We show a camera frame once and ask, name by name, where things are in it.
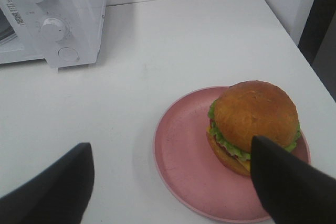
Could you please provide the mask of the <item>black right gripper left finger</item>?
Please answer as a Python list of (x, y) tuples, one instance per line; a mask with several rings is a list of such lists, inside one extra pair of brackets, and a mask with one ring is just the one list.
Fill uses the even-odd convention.
[(60, 159), (1, 197), (1, 223), (81, 223), (94, 185), (90, 143)]

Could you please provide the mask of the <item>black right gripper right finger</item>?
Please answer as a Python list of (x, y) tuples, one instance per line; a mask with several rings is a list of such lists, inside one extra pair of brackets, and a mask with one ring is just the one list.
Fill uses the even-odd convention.
[(250, 174), (275, 223), (335, 223), (335, 178), (264, 136), (252, 139)]

